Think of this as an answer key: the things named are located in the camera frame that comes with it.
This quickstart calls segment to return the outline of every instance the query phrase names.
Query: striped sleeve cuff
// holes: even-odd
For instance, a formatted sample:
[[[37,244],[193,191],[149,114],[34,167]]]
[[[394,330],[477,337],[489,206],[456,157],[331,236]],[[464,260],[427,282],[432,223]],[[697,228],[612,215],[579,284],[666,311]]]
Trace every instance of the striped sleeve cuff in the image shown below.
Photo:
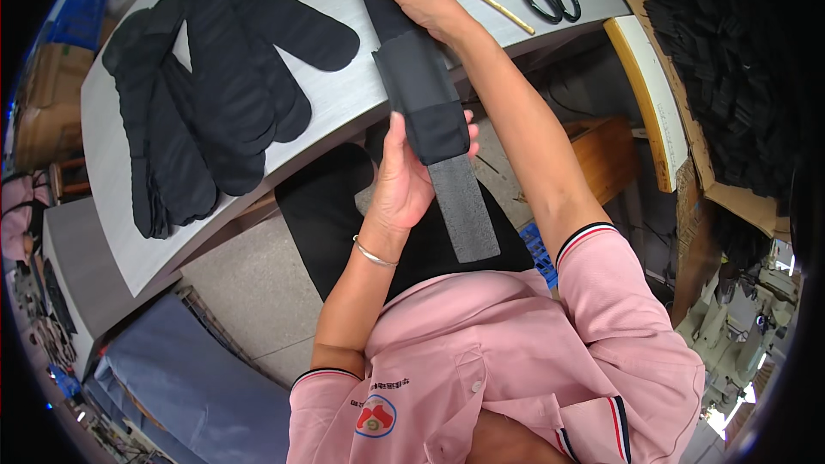
[[[593,235],[594,233],[599,233],[599,232],[616,232],[616,233],[619,233],[619,231],[615,229],[615,226],[613,226],[613,224],[610,224],[609,222],[593,222],[592,224],[588,224],[587,226],[584,226],[583,228],[581,228],[578,231],[576,231],[575,233],[573,233],[570,236],[570,238],[568,238],[564,242],[564,244],[562,244],[562,249],[559,250],[559,256],[556,257],[556,265],[555,265],[556,269],[559,268],[559,265],[561,265],[562,260],[564,259],[564,257],[567,256],[567,254],[570,252],[570,250],[572,250],[572,248],[576,244],[579,244],[581,241],[586,239],[588,236]]]
[[[346,371],[344,369],[338,369],[337,367],[320,367],[318,369],[310,369],[309,371],[305,372],[301,376],[295,380],[292,384],[292,388],[294,389],[299,383],[305,382],[310,378],[314,378],[315,376],[328,376],[328,375],[339,375],[339,376],[349,376],[351,378],[355,378],[358,382],[361,381],[361,378],[356,376],[355,373]]]

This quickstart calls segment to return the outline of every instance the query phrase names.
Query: white table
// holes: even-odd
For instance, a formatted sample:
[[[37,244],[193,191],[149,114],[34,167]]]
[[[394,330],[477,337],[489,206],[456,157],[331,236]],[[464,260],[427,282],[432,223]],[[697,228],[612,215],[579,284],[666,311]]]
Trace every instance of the white table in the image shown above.
[[[363,1],[301,1],[355,29],[361,38],[357,56],[345,69],[327,73],[279,50],[312,103],[309,127],[298,139],[272,144],[266,150],[266,177],[255,191],[242,198],[222,197],[210,218],[176,228],[165,241],[146,240],[134,226],[129,150],[115,80],[103,68],[100,57],[92,65],[82,87],[83,148],[103,232],[132,294],[138,295],[148,285],[163,280],[222,226],[302,165],[386,116],[387,96],[370,55],[379,46],[378,38]],[[560,45],[580,33],[602,28],[604,19],[629,12],[624,0],[580,0],[582,17],[577,23],[552,25],[534,14],[522,0],[497,1],[535,27],[536,35],[531,37],[480,0],[459,0],[507,48],[511,57]],[[137,0],[129,13],[156,2]],[[175,53],[184,64],[188,63],[185,36],[179,38]],[[454,79],[464,77],[460,69],[453,74]]]

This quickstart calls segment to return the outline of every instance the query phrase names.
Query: black fabric pile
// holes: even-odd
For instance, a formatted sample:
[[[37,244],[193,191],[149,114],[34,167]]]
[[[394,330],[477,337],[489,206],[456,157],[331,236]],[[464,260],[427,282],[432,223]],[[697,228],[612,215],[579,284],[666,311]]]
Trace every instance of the black fabric pile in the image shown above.
[[[184,20],[191,72],[171,53]],[[309,100],[275,46],[336,71],[359,39],[297,0],[160,0],[114,32],[103,65],[120,95],[144,237],[208,217],[218,191],[253,191],[264,150],[309,125]]]
[[[716,180],[790,194],[799,126],[783,75],[785,19],[765,0],[648,0],[656,38],[685,83]]]
[[[750,269],[770,251],[771,239],[727,208],[716,209],[713,236],[737,269]]]

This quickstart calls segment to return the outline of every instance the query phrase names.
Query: concrete floor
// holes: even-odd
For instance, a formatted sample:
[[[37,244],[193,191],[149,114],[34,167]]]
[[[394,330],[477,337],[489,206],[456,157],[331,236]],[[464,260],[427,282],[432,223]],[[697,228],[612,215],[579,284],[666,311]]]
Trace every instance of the concrete floor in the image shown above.
[[[489,119],[473,165],[516,228],[532,220]],[[359,194],[369,205],[371,190]],[[309,369],[321,299],[283,217],[276,216],[186,265],[181,272],[232,337],[271,378],[290,387]]]

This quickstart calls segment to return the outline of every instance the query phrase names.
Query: black pants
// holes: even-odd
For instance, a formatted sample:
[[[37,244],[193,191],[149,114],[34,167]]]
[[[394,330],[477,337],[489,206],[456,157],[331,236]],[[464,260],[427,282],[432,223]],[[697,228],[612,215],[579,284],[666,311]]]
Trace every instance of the black pants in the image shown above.
[[[366,151],[355,144],[343,144],[275,187],[275,199],[286,225],[324,301],[344,272],[352,251],[352,236],[364,221],[356,208],[355,195],[372,180],[372,164]],[[459,263],[434,200],[410,231],[386,302],[415,284],[444,274],[480,270],[520,272],[533,267],[518,232],[490,192],[480,186],[501,254],[479,262]]]

